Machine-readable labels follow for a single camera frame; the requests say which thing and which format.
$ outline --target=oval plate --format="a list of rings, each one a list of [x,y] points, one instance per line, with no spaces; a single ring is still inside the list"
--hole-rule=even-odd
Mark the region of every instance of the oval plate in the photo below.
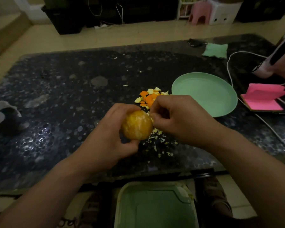
[[[223,79],[208,73],[186,73],[172,84],[172,94],[190,95],[211,116],[231,113],[238,102],[232,86]]]

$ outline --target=forearm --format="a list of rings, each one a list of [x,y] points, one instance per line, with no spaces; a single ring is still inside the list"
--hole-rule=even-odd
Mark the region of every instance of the forearm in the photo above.
[[[0,215],[0,228],[56,227],[84,180],[67,160],[61,161]]]
[[[285,165],[241,134],[226,132],[225,139],[208,151],[229,171],[268,227],[285,227]]]

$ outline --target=pink paper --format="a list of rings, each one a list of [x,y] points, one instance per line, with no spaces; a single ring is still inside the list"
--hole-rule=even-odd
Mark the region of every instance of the pink paper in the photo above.
[[[251,83],[247,93],[241,96],[252,110],[283,110],[275,99],[285,95],[284,89],[281,85]]]

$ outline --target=speckled table surface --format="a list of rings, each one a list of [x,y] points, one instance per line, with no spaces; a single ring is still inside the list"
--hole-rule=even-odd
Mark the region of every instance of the speckled table surface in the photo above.
[[[228,43],[228,55],[246,50],[268,56],[274,49],[265,39],[250,34],[206,41]],[[133,103],[141,90],[156,86],[171,91],[173,81],[189,72],[211,73],[229,81],[227,61],[202,57],[204,50],[204,46],[192,48],[186,41],[174,41],[20,59],[0,84],[0,100],[16,106],[22,114],[15,119],[17,133],[0,129],[0,191],[34,185],[80,146],[115,102]],[[249,73],[260,61],[262,58],[249,54],[231,59],[230,71],[238,94],[244,93],[249,83],[264,82]],[[277,77],[265,81],[283,82]],[[263,118],[285,139],[285,116]],[[285,162],[285,146],[241,103],[217,120]],[[156,141],[157,151],[151,144],[141,143],[137,154],[120,161],[95,181],[223,168],[204,150],[175,145],[169,136],[166,140],[171,145]]]

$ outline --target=pink hair dryer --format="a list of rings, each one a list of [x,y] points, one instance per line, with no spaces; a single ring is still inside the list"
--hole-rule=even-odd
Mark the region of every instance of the pink hair dryer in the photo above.
[[[252,73],[260,78],[268,78],[274,73],[285,78],[285,36],[276,50],[265,61],[255,67]]]

